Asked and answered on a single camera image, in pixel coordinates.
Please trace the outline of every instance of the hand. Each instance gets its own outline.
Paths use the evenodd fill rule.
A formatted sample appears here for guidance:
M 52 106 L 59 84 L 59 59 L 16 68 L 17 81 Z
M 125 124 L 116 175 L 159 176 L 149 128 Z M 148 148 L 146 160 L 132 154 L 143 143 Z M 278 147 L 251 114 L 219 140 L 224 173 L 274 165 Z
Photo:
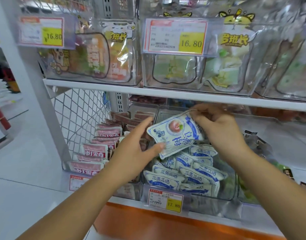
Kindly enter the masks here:
M 113 176 L 118 188 L 135 179 L 153 157 L 156 157 L 165 147 L 164 143 L 158 143 L 142 152 L 140 138 L 146 132 L 151 121 L 153 121 L 153 117 L 145 119 L 135 127 L 119 143 L 112 158 L 103 169 Z
M 197 104 L 191 117 L 206 132 L 212 146 L 224 160 L 239 157 L 249 151 L 235 118 L 219 105 Z

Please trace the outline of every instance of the person's left hand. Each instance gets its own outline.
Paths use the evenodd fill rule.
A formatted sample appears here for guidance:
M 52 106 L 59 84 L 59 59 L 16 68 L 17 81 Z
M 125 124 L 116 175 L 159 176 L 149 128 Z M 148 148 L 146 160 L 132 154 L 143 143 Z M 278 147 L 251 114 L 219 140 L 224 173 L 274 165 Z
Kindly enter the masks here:
M 158 143 L 144 152 L 141 150 L 140 138 L 152 120 L 153 117 L 148 117 L 135 127 L 118 144 L 112 158 L 105 165 L 103 171 L 114 176 L 117 187 L 121 187 L 138 176 L 144 167 L 164 149 L 165 144 Z

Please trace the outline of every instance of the yellow price label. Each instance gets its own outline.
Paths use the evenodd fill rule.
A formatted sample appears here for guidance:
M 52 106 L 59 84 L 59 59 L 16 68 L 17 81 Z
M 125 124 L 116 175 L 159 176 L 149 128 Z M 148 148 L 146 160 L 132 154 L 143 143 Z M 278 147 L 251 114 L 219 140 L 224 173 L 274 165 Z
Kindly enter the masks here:
M 42 28 L 42 44 L 50 46 L 63 46 L 63 30 L 61 28 Z
M 204 46 L 203 32 L 181 32 L 179 37 L 179 52 L 202 55 Z
M 170 210 L 170 211 L 175 211 L 175 212 L 181 213 L 182 201 L 172 199 L 172 198 L 168 198 L 167 203 L 166 203 L 166 209 Z

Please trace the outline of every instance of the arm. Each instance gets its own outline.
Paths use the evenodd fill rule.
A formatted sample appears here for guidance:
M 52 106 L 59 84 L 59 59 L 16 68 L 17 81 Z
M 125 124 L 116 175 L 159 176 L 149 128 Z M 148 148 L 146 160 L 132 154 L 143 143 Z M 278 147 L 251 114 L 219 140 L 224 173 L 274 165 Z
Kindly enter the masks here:
M 306 240 L 306 190 L 256 155 L 245 143 L 233 115 L 219 107 L 198 104 L 192 118 L 243 179 L 287 239 Z
M 147 118 L 133 129 L 121 141 L 101 172 L 17 240 L 83 239 L 114 192 L 139 175 L 149 161 L 164 148 L 163 143 L 158 143 L 145 152 L 141 151 L 139 141 L 151 121 L 152 117 Z

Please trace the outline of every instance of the person's right hand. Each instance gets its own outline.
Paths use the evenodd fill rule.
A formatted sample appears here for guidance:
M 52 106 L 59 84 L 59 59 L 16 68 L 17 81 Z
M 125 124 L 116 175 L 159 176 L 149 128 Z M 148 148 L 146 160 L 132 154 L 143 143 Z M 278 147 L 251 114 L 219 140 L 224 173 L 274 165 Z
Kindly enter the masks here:
M 220 105 L 197 104 L 192 109 L 196 110 L 191 112 L 191 117 L 204 129 L 212 146 L 224 160 L 239 157 L 250 150 L 234 116 Z

